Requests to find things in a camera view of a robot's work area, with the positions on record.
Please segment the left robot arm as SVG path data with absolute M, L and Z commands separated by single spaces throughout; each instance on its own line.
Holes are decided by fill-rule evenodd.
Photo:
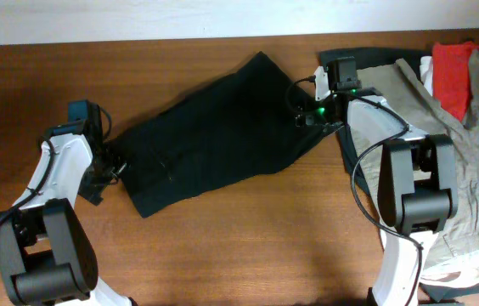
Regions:
M 110 114 L 88 100 L 68 105 L 66 123 L 45 131 L 29 184 L 0 212 L 0 275 L 14 305 L 133 305 L 100 276 L 75 213 L 81 196 L 97 206 L 127 163 L 107 144 Z

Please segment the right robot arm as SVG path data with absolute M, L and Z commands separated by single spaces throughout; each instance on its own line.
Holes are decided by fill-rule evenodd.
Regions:
M 380 231 L 384 247 L 380 272 L 369 288 L 368 305 L 418 304 L 420 276 L 428 253 L 458 210 L 454 144 L 400 116 L 375 88 L 364 88 L 352 57 L 338 58 L 307 77 L 315 87 L 314 107 L 289 103 L 300 123 L 350 128 L 369 147 L 381 150 L 377 186 L 379 216 L 362 214 Z

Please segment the black shorts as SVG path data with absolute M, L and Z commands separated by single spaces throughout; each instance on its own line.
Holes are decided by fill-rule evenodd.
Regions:
M 260 52 L 111 146 L 127 161 L 120 177 L 139 215 L 259 174 L 277 173 L 331 134 L 299 126 L 288 102 L 310 97 Z

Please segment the red garment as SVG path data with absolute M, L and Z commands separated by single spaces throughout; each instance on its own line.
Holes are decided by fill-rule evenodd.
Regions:
M 479 44 L 464 42 L 445 45 L 436 43 L 432 48 L 433 96 L 453 117 L 462 121 L 470 105 L 471 87 L 469 58 L 479 52 Z

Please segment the white printed garment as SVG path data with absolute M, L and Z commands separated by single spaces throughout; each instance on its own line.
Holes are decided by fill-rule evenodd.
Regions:
M 429 286 L 466 288 L 479 285 L 479 251 L 425 267 L 420 282 Z

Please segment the khaki beige shorts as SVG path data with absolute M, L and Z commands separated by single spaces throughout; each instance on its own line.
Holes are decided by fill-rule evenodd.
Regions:
M 479 53 L 467 61 L 471 105 L 459 120 L 424 88 L 413 69 L 398 59 L 359 70 L 366 87 L 377 89 L 405 121 L 430 138 L 447 138 L 454 150 L 458 208 L 431 247 L 428 269 L 479 269 Z

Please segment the dark green garment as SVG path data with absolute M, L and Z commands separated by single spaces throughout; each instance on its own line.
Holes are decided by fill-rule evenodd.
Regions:
M 412 68 L 414 74 L 420 79 L 420 59 L 424 56 L 431 56 L 431 51 L 407 48 L 339 48 L 325 50 L 318 54 L 321 66 L 327 66 L 330 62 L 339 58 L 353 57 L 358 70 L 389 65 L 396 60 L 404 59 Z M 352 173 L 353 167 L 358 161 L 358 153 L 352 140 L 352 134 L 348 127 L 337 132 L 340 142 L 341 156 L 348 174 Z

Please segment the white folded garment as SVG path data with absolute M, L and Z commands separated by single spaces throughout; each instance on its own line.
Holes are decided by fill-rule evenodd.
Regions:
M 420 80 L 423 83 L 424 88 L 430 94 L 433 95 L 433 73 L 434 64 L 431 56 L 423 56 L 420 58 Z

